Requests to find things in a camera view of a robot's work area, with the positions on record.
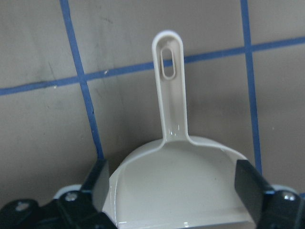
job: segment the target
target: grout line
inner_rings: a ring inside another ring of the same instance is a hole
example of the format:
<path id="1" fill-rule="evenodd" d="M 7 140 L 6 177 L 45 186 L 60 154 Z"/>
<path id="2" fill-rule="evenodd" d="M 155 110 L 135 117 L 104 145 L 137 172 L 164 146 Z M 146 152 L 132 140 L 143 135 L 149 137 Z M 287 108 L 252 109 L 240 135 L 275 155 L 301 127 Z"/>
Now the grout line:
<path id="1" fill-rule="evenodd" d="M 261 147 L 260 147 L 260 139 L 259 139 L 257 106 L 256 106 L 253 58 L 252 58 L 252 50 L 251 50 L 251 34 L 250 34 L 248 2 L 247 0 L 240 0 L 240 3 L 242 10 L 244 47 L 245 47 L 245 58 L 246 58 L 247 77 L 248 77 L 248 91 L 249 91 L 249 100 L 250 100 L 255 167 L 260 172 L 260 174 L 262 174 L 262 159 L 261 159 Z"/>
<path id="2" fill-rule="evenodd" d="M 88 80 L 107 78 L 107 77 L 117 76 L 117 75 L 122 75 L 122 74 L 147 71 L 147 70 L 151 70 L 151 69 L 153 69 L 153 62 L 141 63 L 141 64 L 135 64 L 135 65 L 126 66 L 126 67 L 122 67 L 122 68 L 115 68 L 115 69 L 110 69 L 110 70 L 103 70 L 101 72 L 85 74 L 85 79 L 88 81 Z"/>
<path id="3" fill-rule="evenodd" d="M 251 46 L 251 50 L 253 52 L 257 52 L 257 51 L 293 46 L 293 45 L 298 45 L 298 44 L 305 44 L 305 37 L 298 37 L 298 38 L 292 38 L 292 39 L 276 41 L 276 42 L 255 44 L 255 45 Z M 227 57 L 227 56 L 239 55 L 239 54 L 243 54 L 243 53 L 245 53 L 245 47 L 220 50 L 220 51 L 208 52 L 208 53 L 201 53 L 201 54 L 197 54 L 197 55 L 185 56 L 184 63 L 188 64 L 188 63 L 192 63 L 192 62 L 218 59 L 218 58 L 223 58 L 223 57 Z M 121 68 L 103 70 L 103 71 L 95 72 L 95 73 L 88 73 L 81 77 L 82 77 L 82 79 L 84 79 L 86 81 L 90 81 L 90 80 L 94 80 L 94 79 L 107 78 L 107 77 L 147 71 L 147 70 L 152 70 L 152 69 L 153 69 L 153 62 L 147 62 L 147 63 L 125 66 L 125 67 L 121 67 Z M 26 85 L 14 86 L 14 87 L 9 87 L 9 88 L 0 88 L 0 96 L 19 93 L 19 92 L 26 92 L 26 91 L 46 88 L 46 87 L 50 87 L 50 86 L 60 87 L 60 86 L 65 86 L 65 85 L 74 84 L 74 83 L 78 83 L 78 82 L 79 82 L 78 77 L 74 76 L 74 77 L 69 77 L 69 78 L 59 79 L 59 80 L 54 80 L 54 81 L 37 82 L 37 83 L 30 83 L 30 84 L 26 84 Z"/>
<path id="4" fill-rule="evenodd" d="M 71 52 L 72 52 L 72 56 L 73 56 L 73 60 L 74 60 L 74 65 L 75 65 L 76 72 L 77 72 L 77 78 L 80 82 L 81 92 L 82 92 L 82 96 L 84 98 L 84 102 L 85 102 L 85 106 L 86 106 L 86 111 L 87 111 L 87 115 L 88 115 L 88 119 L 89 119 L 89 123 L 90 123 L 90 127 L 91 127 L 92 137 L 93 137 L 93 141 L 94 141 L 96 151 L 97 151 L 97 156 L 98 156 L 98 158 L 104 158 L 103 152 L 102 152 L 102 144 L 101 144 L 98 127 L 97 127 L 96 120 L 95 120 L 94 108 L 93 108 L 88 84 L 87 84 L 87 81 L 84 79 L 85 73 L 84 73 L 84 69 L 82 67 L 81 56 L 80 56 L 77 42 L 76 42 L 76 37 L 75 37 L 73 24 L 72 24 L 72 20 L 71 20 L 70 7 L 69 7 L 68 0 L 60 0 L 60 4 L 61 4 L 63 20 L 65 22 L 66 31 L 67 31 L 67 35 L 68 35 L 68 39 L 69 39 L 69 43 L 70 43 L 70 48 L 71 48 Z"/>
<path id="5" fill-rule="evenodd" d="M 215 52 L 207 52 L 198 55 L 186 56 L 184 58 L 184 63 L 192 63 L 197 61 L 205 61 L 205 60 L 212 60 L 216 58 L 223 58 L 227 56 L 234 56 L 244 53 L 244 47 L 233 48 L 233 49 L 226 49 L 220 50 Z"/>
<path id="6" fill-rule="evenodd" d="M 287 40 L 281 40 L 276 42 L 267 42 L 262 44 L 255 44 L 252 45 L 252 51 L 262 51 L 262 50 L 269 50 L 269 49 L 276 49 L 276 48 L 283 48 L 292 45 L 304 44 L 305 37 L 297 37 Z"/>
<path id="7" fill-rule="evenodd" d="M 24 84 L 20 86 L 10 87 L 10 88 L 0 88 L 0 96 L 1 95 L 8 95 L 8 94 L 16 94 L 20 92 L 27 92 L 32 91 L 36 89 L 41 88 L 47 88 L 47 87 L 61 87 L 66 86 L 74 83 L 78 83 L 79 80 L 76 76 L 69 77 L 65 79 L 60 80 L 53 80 L 53 81 L 44 81 L 44 82 L 38 82 L 38 83 L 29 83 Z"/>

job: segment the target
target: gray tile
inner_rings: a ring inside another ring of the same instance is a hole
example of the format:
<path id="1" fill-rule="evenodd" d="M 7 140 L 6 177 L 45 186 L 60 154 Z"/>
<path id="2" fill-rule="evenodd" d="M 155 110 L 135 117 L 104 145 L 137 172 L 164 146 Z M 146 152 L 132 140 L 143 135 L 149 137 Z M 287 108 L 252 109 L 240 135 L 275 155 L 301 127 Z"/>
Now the gray tile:
<path id="1" fill-rule="evenodd" d="M 76 75 L 59 1 L 0 1 L 1 86 Z"/>
<path id="2" fill-rule="evenodd" d="M 244 56 L 186 65 L 189 133 L 232 147 L 254 162 Z M 162 137 L 153 71 L 89 82 L 111 172 L 137 147 Z"/>
<path id="3" fill-rule="evenodd" d="M 244 55 L 185 66 L 191 135 L 229 146 L 254 164 Z"/>
<path id="4" fill-rule="evenodd" d="M 305 36 L 305 1 L 249 0 L 252 43 Z"/>
<path id="5" fill-rule="evenodd" d="M 180 34 L 186 55 L 243 46 L 239 0 L 73 0 L 71 17 L 86 73 L 152 61 L 152 41 Z"/>
<path id="6" fill-rule="evenodd" d="M 263 175 L 305 191 L 305 45 L 257 52 L 254 71 Z"/>
<path id="7" fill-rule="evenodd" d="M 88 85 L 111 172 L 137 147 L 162 138 L 153 71 L 98 79 Z"/>
<path id="8" fill-rule="evenodd" d="M 78 84 L 0 97 L 0 208 L 82 183 L 96 151 Z"/>

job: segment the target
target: screw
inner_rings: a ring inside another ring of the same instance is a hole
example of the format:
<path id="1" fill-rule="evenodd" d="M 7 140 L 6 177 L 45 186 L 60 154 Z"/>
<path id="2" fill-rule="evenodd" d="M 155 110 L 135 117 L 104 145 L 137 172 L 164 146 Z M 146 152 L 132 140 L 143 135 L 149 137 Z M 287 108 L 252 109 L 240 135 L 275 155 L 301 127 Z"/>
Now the screw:
<path id="1" fill-rule="evenodd" d="M 27 209 L 30 206 L 29 203 L 22 203 L 22 202 L 18 202 L 17 207 L 15 208 L 16 211 L 23 211 L 25 209 Z"/>
<path id="2" fill-rule="evenodd" d="M 66 194 L 66 197 L 65 197 L 66 201 L 74 201 L 76 199 L 77 199 L 77 193 L 75 193 L 75 192 L 68 192 Z"/>
<path id="3" fill-rule="evenodd" d="M 285 200 L 290 200 L 290 201 L 294 201 L 295 200 L 295 195 L 291 192 L 283 192 L 282 196 Z"/>

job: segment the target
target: dustpan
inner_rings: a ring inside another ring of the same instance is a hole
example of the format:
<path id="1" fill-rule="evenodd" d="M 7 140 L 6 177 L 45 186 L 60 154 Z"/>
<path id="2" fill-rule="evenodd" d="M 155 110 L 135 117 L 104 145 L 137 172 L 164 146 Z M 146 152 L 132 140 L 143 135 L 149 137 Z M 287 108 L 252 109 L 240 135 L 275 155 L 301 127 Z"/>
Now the dustpan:
<path id="1" fill-rule="evenodd" d="M 103 211 L 121 229 L 252 222 L 234 189 L 236 161 L 246 158 L 188 135 L 181 38 L 163 31 L 154 38 L 152 52 L 163 139 L 125 158 L 110 177 Z"/>

